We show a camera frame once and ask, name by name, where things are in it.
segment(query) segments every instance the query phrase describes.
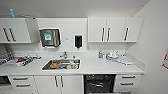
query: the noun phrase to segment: cabinet handle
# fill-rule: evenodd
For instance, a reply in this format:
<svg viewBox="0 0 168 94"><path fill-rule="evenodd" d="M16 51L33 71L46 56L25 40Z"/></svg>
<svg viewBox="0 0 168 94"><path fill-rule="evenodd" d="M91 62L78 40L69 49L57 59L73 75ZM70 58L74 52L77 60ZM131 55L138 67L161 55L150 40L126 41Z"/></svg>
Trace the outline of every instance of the cabinet handle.
<svg viewBox="0 0 168 94"><path fill-rule="evenodd" d="M27 80L28 78L13 78L13 80Z"/></svg>
<svg viewBox="0 0 168 94"><path fill-rule="evenodd" d="M10 41L10 40L9 40L9 37L8 37L8 35L7 35L7 33L6 33L6 28L3 28L3 30L4 30L4 33L5 33L5 36L6 36L7 41Z"/></svg>
<svg viewBox="0 0 168 94"><path fill-rule="evenodd" d="M107 37L107 41L109 41L109 34L110 34L110 28L108 28L108 37Z"/></svg>
<svg viewBox="0 0 168 94"><path fill-rule="evenodd" d="M134 83L120 83L121 85L134 85Z"/></svg>
<svg viewBox="0 0 168 94"><path fill-rule="evenodd" d="M122 76L122 78L136 78L135 76L129 76L129 77L124 77L124 76Z"/></svg>
<svg viewBox="0 0 168 94"><path fill-rule="evenodd" d="M103 41L103 38L104 38L104 28L103 28L103 33L102 33L102 41Z"/></svg>
<svg viewBox="0 0 168 94"><path fill-rule="evenodd" d="M124 41L126 41L126 40L127 40L127 34L128 34L128 28L126 28L126 34L125 34Z"/></svg>
<svg viewBox="0 0 168 94"><path fill-rule="evenodd" d="M12 32L12 28L9 28L9 31L10 31L10 33L11 33L11 35L12 35L13 41L16 41L16 39L15 39L15 37L14 37L14 35L13 35L13 32Z"/></svg>
<svg viewBox="0 0 168 94"><path fill-rule="evenodd" d="M56 84L56 87L58 87L57 76L55 76L55 84Z"/></svg>
<svg viewBox="0 0 168 94"><path fill-rule="evenodd" d="M125 92L120 91L119 93L131 93L131 91L125 91Z"/></svg>
<svg viewBox="0 0 168 94"><path fill-rule="evenodd" d="M16 87L29 87L30 86L30 84L28 84L28 85L16 85Z"/></svg>
<svg viewBox="0 0 168 94"><path fill-rule="evenodd" d="M63 80L62 80L62 76L61 76L61 84L62 84L62 87L63 87Z"/></svg>

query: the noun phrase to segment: faucet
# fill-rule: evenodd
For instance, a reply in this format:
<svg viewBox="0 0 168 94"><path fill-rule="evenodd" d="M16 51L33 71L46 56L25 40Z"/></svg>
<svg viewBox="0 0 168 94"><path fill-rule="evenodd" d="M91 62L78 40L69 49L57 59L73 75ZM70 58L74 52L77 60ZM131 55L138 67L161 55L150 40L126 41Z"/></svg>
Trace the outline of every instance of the faucet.
<svg viewBox="0 0 168 94"><path fill-rule="evenodd" d="M62 52L62 53L63 53L63 55L60 55L60 57L63 57L63 59L67 59L67 57L68 57L67 52L65 51L65 52Z"/></svg>

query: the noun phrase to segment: lower cabinet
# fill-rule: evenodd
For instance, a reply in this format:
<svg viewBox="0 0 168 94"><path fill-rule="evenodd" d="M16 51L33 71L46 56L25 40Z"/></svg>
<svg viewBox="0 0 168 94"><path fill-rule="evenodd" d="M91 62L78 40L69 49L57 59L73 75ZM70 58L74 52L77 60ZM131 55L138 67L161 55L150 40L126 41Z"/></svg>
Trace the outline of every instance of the lower cabinet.
<svg viewBox="0 0 168 94"><path fill-rule="evenodd" d="M141 75L116 75L114 92L121 94L138 94Z"/></svg>
<svg viewBox="0 0 168 94"><path fill-rule="evenodd" d="M8 76L12 90L3 94L38 94L33 76Z"/></svg>
<svg viewBox="0 0 168 94"><path fill-rule="evenodd" d="M83 94L83 75L34 76L39 94Z"/></svg>

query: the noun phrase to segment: cabinet door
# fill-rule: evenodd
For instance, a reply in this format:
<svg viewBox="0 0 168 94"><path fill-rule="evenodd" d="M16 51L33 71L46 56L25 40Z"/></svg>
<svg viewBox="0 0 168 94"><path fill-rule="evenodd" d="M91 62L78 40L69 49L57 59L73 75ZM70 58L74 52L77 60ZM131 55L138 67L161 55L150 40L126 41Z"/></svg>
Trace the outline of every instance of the cabinet door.
<svg viewBox="0 0 168 94"><path fill-rule="evenodd" d="M121 42L124 32L125 18L108 18L106 42Z"/></svg>
<svg viewBox="0 0 168 94"><path fill-rule="evenodd" d="M34 76L39 94L61 94L56 76Z"/></svg>
<svg viewBox="0 0 168 94"><path fill-rule="evenodd" d="M123 40L136 42L141 30L142 18L126 18Z"/></svg>
<svg viewBox="0 0 168 94"><path fill-rule="evenodd" d="M8 32L5 19L0 19L0 43L10 43L11 37Z"/></svg>
<svg viewBox="0 0 168 94"><path fill-rule="evenodd" d="M62 94L84 94L83 75L61 76Z"/></svg>
<svg viewBox="0 0 168 94"><path fill-rule="evenodd" d="M6 19L12 41L16 43L31 42L25 18Z"/></svg>
<svg viewBox="0 0 168 94"><path fill-rule="evenodd" d="M106 18L88 18L88 42L104 42Z"/></svg>

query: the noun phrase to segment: drawer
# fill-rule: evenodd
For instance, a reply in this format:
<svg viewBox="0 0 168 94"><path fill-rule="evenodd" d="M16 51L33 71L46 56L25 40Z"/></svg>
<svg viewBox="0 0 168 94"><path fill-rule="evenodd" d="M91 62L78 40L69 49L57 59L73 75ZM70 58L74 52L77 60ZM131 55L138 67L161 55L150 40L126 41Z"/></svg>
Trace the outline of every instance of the drawer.
<svg viewBox="0 0 168 94"><path fill-rule="evenodd" d="M35 82L13 82L14 90L37 90Z"/></svg>
<svg viewBox="0 0 168 94"><path fill-rule="evenodd" d="M116 89L114 90L114 93L119 93L119 94L137 94L138 89Z"/></svg>
<svg viewBox="0 0 168 94"><path fill-rule="evenodd" d="M141 75L116 75L117 80L140 80Z"/></svg>
<svg viewBox="0 0 168 94"><path fill-rule="evenodd" d="M138 88L140 80L119 81L115 82L114 88Z"/></svg>
<svg viewBox="0 0 168 94"><path fill-rule="evenodd" d="M20 82L20 81L34 81L33 76L9 76L11 82Z"/></svg>

